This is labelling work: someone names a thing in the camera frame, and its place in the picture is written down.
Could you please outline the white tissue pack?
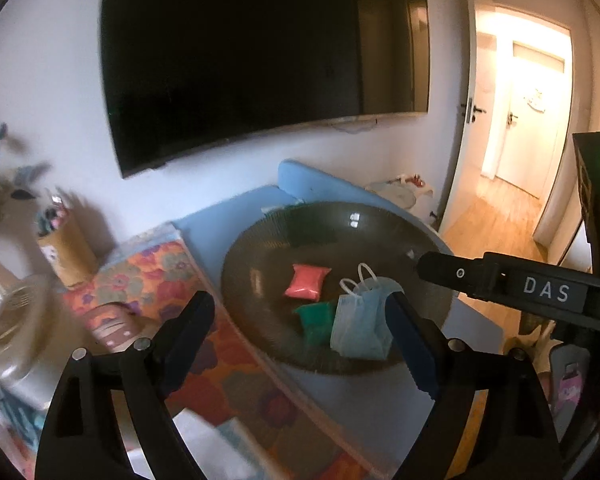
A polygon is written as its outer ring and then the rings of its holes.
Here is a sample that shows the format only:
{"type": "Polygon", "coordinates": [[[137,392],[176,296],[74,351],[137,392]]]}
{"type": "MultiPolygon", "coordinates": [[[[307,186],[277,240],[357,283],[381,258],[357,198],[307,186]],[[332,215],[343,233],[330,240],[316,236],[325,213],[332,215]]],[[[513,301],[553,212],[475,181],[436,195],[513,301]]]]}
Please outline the white tissue pack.
{"type": "Polygon", "coordinates": [[[236,418],[212,427],[191,410],[173,419],[207,479],[287,479],[282,468],[236,418]]]}

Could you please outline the gold lidded canister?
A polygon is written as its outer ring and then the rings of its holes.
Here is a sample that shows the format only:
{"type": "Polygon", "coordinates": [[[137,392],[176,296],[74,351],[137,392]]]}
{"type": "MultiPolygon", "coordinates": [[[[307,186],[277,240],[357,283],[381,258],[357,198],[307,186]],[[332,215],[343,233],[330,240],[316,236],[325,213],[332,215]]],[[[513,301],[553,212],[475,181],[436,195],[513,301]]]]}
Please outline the gold lidded canister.
{"type": "Polygon", "coordinates": [[[82,346],[81,325],[45,275],[19,282],[0,304],[0,385],[31,408],[50,407],[62,371],[82,346]]]}

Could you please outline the light blue paper bag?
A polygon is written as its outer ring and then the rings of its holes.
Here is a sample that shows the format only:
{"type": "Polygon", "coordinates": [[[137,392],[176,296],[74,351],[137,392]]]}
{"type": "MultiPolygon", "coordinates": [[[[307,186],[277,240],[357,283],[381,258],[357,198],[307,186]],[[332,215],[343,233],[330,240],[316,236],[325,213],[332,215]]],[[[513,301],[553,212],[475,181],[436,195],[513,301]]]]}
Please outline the light blue paper bag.
{"type": "Polygon", "coordinates": [[[358,279],[342,278],[330,348],[347,359],[385,361],[393,342],[385,316],[385,303],[403,287],[392,278],[378,276],[364,262],[358,279]]]}

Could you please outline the wall mounted television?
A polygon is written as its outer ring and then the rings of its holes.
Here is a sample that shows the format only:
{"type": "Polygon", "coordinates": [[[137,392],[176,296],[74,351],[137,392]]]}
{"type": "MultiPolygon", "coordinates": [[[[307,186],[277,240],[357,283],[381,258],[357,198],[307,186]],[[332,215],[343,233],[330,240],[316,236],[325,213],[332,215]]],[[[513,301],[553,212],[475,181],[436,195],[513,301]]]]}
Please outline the wall mounted television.
{"type": "Polygon", "coordinates": [[[428,108],[428,0],[102,0],[99,28],[125,177],[265,131],[428,108]]]}

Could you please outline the pink bean bag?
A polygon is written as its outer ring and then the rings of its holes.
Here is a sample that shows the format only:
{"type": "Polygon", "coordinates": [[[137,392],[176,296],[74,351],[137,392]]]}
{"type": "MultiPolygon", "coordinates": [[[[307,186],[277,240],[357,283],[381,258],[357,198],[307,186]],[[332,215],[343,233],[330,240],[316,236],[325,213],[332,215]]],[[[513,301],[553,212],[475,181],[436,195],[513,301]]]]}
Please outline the pink bean bag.
{"type": "Polygon", "coordinates": [[[292,270],[294,270],[294,276],[285,290],[285,295],[289,298],[320,300],[325,278],[332,269],[294,263],[292,270]]]}

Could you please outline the teal green bean bag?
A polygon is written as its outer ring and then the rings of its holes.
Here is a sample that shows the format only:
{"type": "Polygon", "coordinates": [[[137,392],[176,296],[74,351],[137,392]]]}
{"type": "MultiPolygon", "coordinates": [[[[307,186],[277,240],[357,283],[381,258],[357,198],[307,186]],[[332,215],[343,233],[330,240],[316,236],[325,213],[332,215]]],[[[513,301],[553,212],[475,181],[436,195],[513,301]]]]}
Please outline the teal green bean bag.
{"type": "Polygon", "coordinates": [[[328,346],[332,336],[336,308],[331,302],[305,304],[294,310],[300,318],[303,338],[312,346],[328,346]]]}

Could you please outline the white door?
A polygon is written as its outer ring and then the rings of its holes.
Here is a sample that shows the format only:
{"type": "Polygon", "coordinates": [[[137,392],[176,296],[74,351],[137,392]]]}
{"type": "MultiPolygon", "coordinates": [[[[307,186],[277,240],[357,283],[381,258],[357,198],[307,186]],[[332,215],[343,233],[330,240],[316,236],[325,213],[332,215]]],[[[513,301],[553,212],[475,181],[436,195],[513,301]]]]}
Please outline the white door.
{"type": "Polygon", "coordinates": [[[500,6],[477,6],[474,17],[464,138],[440,233],[468,211],[482,178],[500,179],[545,204],[570,118],[570,31],[500,6]]]}

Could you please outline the blue table mat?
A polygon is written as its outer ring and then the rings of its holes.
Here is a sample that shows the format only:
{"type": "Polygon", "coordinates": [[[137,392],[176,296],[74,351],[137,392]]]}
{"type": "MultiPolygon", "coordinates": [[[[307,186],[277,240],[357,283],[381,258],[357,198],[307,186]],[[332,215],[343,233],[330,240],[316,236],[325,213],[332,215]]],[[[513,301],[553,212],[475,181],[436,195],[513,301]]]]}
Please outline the blue table mat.
{"type": "Polygon", "coordinates": [[[500,348],[498,326],[417,276],[424,252],[445,251],[436,232],[301,162],[282,162],[276,185],[189,214],[178,228],[239,341],[373,477],[398,470],[432,407],[386,324],[389,295],[405,292],[470,348],[500,348]]]}

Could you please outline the cardboard pen holder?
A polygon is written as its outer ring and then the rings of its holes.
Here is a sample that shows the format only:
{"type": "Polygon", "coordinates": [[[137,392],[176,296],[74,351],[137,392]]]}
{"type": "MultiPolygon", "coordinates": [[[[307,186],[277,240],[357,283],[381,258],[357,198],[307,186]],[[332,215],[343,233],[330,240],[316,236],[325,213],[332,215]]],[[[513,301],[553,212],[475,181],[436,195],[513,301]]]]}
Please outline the cardboard pen holder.
{"type": "Polygon", "coordinates": [[[91,281],[98,263],[91,246],[76,222],[76,215],[57,193],[35,217],[36,242],[56,276],[68,289],[91,281]]]}

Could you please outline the dark round tray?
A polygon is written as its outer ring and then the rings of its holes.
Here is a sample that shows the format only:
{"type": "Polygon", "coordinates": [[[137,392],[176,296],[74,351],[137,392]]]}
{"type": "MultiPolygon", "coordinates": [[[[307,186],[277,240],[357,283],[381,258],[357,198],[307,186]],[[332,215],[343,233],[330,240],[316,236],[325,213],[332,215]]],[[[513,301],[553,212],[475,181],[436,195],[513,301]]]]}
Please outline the dark round tray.
{"type": "Polygon", "coordinates": [[[238,330],[272,360],[325,375],[364,375],[392,367],[385,361],[349,359],[304,336],[299,298],[286,295],[298,264],[327,269],[320,298],[334,302],[343,278],[356,278],[366,263],[372,278],[391,278],[424,318],[442,325],[453,294],[421,280],[417,259],[445,248],[430,229],[393,212],[343,202],[290,206],[272,212],[240,234],[223,264],[221,295],[238,330]]]}

